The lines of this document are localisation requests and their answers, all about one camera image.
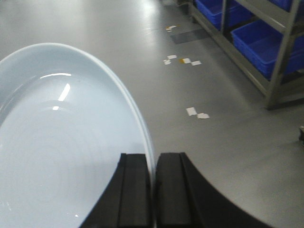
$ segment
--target white plate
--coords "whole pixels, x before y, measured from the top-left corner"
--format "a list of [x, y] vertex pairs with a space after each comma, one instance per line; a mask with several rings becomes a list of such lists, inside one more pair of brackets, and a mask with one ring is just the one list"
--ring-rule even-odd
[[61, 44], [0, 62], [0, 227], [78, 227], [121, 153], [145, 153], [153, 173], [143, 118], [105, 64]]

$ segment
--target debris on floor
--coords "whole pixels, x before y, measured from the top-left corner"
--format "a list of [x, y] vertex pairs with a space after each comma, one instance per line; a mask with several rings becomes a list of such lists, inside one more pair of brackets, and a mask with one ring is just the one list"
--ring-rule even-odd
[[194, 62], [191, 62], [191, 65], [192, 66], [196, 66], [196, 65], [200, 65], [201, 62], [198, 60], [198, 61], [194, 61]]
[[167, 32], [172, 32], [172, 29], [176, 28], [176, 27], [177, 27], [176, 25], [168, 26], [168, 27], [166, 27], [166, 30], [167, 30]]
[[169, 65], [169, 64], [171, 64], [171, 60], [165, 59], [165, 60], [163, 61], [163, 63], [164, 63], [165, 65]]
[[171, 56], [167, 56], [167, 57], [168, 57], [168, 59], [177, 58], [177, 56], [176, 56], [176, 55], [171, 55]]
[[189, 58], [181, 58], [180, 63], [184, 63], [184, 64], [191, 63], [191, 60]]
[[208, 119], [210, 116], [206, 113], [200, 113], [198, 114], [198, 119]]
[[194, 107], [191, 107], [191, 108], [186, 108], [187, 110], [187, 113], [189, 116], [192, 116], [192, 115], [197, 115], [198, 113], [196, 112], [195, 108]]

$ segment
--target shelf frame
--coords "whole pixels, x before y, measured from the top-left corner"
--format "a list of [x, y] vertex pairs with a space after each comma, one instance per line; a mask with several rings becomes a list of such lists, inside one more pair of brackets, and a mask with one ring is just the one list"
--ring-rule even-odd
[[279, 8], [268, 0], [236, 1], [283, 34], [277, 61], [270, 81], [265, 79], [264, 76], [224, 36], [226, 21], [229, 17], [229, 14], [226, 13], [227, 6], [231, 3], [231, 0], [223, 0], [220, 31], [218, 31], [194, 6], [194, 0], [190, 0], [189, 2], [189, 13], [192, 20], [198, 22], [210, 34], [261, 93], [265, 95], [265, 107], [267, 109], [272, 109], [277, 105], [279, 98], [301, 91], [304, 92], [303, 77], [282, 85], [282, 79], [288, 65], [294, 41], [299, 35], [304, 33], [303, 23], [295, 23], [301, 0], [293, 0], [290, 12]]

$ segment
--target epoxy floor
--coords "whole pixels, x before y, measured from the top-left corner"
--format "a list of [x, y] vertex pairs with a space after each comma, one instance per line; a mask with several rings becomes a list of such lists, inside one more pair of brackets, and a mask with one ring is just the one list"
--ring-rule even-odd
[[[178, 25], [172, 32], [166, 27]], [[304, 227], [304, 105], [268, 111], [263, 96], [172, 0], [2, 0], [0, 58], [31, 44], [64, 43], [105, 62], [124, 82], [151, 133], [155, 157], [186, 152], [242, 209], [275, 228]], [[200, 60], [181, 64], [168, 55]], [[195, 107], [209, 119], [188, 116]]]

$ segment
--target blue plastic crate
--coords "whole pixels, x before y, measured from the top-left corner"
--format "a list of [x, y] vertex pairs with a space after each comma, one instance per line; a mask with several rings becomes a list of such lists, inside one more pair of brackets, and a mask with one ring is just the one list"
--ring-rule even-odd
[[[223, 0], [195, 0], [198, 10], [206, 16], [206, 18], [220, 30], [222, 19]], [[232, 1], [229, 7], [228, 26], [234, 26], [244, 20], [250, 19], [251, 12], [239, 5], [236, 1]]]
[[[291, 4], [293, 3], [293, 0], [269, 0], [269, 1], [286, 11], [290, 10]], [[304, 1], [302, 0], [299, 8], [299, 14], [301, 15], [303, 14], [303, 3]]]
[[[234, 46], [267, 78], [274, 70], [283, 35], [258, 20], [231, 32]], [[304, 36], [294, 43], [285, 74], [304, 68]]]

